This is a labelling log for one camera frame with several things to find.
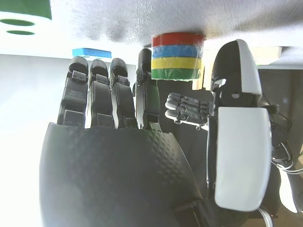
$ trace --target stack of colored tape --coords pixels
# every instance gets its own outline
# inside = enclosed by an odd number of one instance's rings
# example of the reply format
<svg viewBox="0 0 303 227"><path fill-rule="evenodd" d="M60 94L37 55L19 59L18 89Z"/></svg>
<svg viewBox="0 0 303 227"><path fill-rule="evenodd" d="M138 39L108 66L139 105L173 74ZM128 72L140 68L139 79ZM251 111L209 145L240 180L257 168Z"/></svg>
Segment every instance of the stack of colored tape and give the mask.
<svg viewBox="0 0 303 227"><path fill-rule="evenodd" d="M198 79L202 65L204 36L166 33L153 37L151 77L167 80Z"/></svg>

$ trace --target brown floor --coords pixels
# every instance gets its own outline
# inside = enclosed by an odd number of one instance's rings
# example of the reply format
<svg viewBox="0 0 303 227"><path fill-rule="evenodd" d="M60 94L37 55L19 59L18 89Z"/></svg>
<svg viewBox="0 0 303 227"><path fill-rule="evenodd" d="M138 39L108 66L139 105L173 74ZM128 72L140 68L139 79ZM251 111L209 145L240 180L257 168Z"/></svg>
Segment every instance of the brown floor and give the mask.
<svg viewBox="0 0 303 227"><path fill-rule="evenodd" d="M303 227L303 214L294 214L281 205L275 227ZM249 219L242 227L265 227L262 219Z"/></svg>

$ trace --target white wall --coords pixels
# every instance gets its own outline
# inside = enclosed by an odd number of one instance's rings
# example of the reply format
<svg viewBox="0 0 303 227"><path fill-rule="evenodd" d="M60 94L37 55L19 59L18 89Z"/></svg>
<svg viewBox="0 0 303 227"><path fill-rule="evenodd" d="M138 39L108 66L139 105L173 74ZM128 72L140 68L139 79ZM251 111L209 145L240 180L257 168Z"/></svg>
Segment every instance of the white wall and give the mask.
<svg viewBox="0 0 303 227"><path fill-rule="evenodd" d="M48 123L57 121L69 63L0 55L0 226L41 226L41 146ZM132 83L135 66L128 72Z"/></svg>

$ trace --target yellow tape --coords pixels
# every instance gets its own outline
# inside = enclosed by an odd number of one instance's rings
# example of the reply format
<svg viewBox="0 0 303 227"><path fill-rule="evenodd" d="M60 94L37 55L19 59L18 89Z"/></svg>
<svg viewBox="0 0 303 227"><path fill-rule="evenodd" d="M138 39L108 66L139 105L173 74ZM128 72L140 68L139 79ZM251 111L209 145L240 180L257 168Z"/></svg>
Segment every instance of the yellow tape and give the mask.
<svg viewBox="0 0 303 227"><path fill-rule="evenodd" d="M201 58L156 58L151 61L151 69L199 69Z"/></svg>

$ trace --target blue tape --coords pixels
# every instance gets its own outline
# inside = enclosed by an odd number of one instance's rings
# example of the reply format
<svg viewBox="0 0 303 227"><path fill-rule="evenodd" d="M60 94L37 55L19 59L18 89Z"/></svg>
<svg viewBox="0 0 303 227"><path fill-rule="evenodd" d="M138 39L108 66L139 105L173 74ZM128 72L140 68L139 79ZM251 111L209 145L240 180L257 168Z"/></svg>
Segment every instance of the blue tape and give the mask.
<svg viewBox="0 0 303 227"><path fill-rule="evenodd" d="M155 46L152 49L152 58L189 57L201 58L201 47L192 45Z"/></svg>
<svg viewBox="0 0 303 227"><path fill-rule="evenodd" d="M112 58L111 51L102 51L90 48L79 48L72 50L72 56L82 56L82 57L102 57L102 58Z"/></svg>

